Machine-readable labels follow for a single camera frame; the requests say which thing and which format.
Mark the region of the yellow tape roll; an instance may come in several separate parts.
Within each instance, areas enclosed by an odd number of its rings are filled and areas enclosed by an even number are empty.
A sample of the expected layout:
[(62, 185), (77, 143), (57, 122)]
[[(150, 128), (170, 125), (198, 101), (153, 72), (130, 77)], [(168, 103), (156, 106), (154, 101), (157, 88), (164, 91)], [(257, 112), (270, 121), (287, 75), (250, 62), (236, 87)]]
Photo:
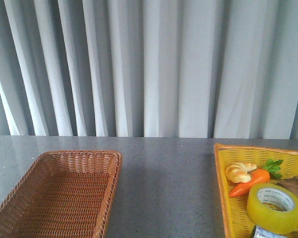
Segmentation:
[(281, 186), (260, 183), (251, 188), (246, 211), (256, 225), (284, 235), (297, 226), (298, 198)]

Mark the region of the grey pleated curtain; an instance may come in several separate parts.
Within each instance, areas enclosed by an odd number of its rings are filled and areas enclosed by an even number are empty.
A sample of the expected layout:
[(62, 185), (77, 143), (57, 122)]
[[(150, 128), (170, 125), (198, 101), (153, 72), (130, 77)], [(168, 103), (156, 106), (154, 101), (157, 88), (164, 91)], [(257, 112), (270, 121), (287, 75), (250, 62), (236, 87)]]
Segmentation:
[(298, 139), (298, 0), (0, 0), (0, 135)]

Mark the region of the toy croissant bread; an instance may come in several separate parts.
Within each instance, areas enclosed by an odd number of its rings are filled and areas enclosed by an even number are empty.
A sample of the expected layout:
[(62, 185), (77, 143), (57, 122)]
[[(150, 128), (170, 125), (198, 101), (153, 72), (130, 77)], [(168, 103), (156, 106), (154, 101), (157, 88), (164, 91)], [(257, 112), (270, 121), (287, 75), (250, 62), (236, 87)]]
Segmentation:
[(257, 165), (251, 162), (234, 162), (225, 169), (227, 179), (233, 183), (246, 183), (251, 181), (250, 171), (257, 169)]

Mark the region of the brown wicker basket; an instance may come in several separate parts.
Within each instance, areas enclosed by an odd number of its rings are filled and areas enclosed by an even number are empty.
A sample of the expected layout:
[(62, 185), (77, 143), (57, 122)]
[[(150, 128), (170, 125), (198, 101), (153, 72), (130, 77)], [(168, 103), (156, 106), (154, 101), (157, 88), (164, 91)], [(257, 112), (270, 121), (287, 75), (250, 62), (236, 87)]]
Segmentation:
[(116, 151), (41, 154), (0, 205), (0, 238), (103, 238), (122, 165)]

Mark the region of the toy orange carrot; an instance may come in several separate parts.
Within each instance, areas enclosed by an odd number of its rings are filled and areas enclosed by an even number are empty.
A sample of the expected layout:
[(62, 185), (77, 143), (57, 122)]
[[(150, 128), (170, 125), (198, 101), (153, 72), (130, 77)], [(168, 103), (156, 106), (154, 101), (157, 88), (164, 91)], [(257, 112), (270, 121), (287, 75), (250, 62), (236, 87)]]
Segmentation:
[(279, 159), (274, 161), (273, 159), (267, 160), (264, 167), (256, 169), (250, 175), (250, 181), (239, 183), (229, 194), (229, 197), (239, 197), (247, 194), (254, 185), (260, 183), (267, 183), (270, 179), (280, 179), (282, 174), (280, 173), (280, 165), (284, 160)]

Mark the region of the yellow wicker basket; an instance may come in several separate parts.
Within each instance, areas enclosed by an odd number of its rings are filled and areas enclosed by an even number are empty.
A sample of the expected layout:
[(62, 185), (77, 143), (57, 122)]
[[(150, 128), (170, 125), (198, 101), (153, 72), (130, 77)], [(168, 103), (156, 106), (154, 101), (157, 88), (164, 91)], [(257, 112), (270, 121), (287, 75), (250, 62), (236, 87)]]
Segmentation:
[[(281, 171), (283, 179), (298, 178), (298, 151), (277, 148), (243, 146), (243, 145), (214, 145), (214, 155), (217, 170), (217, 180), (222, 204), (224, 233), (226, 238), (248, 238), (254, 227), (246, 212), (248, 195), (230, 198), (229, 193), (235, 184), (227, 180), (226, 167), (234, 162), (251, 162), (261, 168), (269, 159), (283, 160)], [(296, 228), (285, 236), (298, 238), (298, 223)]]

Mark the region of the silver foil packet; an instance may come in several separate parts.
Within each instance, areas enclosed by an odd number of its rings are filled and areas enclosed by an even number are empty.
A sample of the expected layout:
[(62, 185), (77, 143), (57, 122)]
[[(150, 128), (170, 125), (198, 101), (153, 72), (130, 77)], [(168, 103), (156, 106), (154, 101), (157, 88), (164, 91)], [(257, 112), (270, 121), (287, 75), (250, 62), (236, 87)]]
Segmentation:
[(250, 238), (283, 238), (284, 236), (270, 232), (262, 227), (255, 225), (251, 232)]

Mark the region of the brown toy mushroom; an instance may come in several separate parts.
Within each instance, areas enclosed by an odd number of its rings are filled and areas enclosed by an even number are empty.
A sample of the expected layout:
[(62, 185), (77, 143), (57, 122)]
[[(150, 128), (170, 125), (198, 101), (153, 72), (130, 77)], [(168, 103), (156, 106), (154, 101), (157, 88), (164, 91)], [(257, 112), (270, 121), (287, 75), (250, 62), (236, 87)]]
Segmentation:
[(287, 189), (298, 198), (298, 177), (297, 176), (294, 176), (292, 178), (287, 178), (287, 179), (280, 179), (278, 180), (277, 185)]

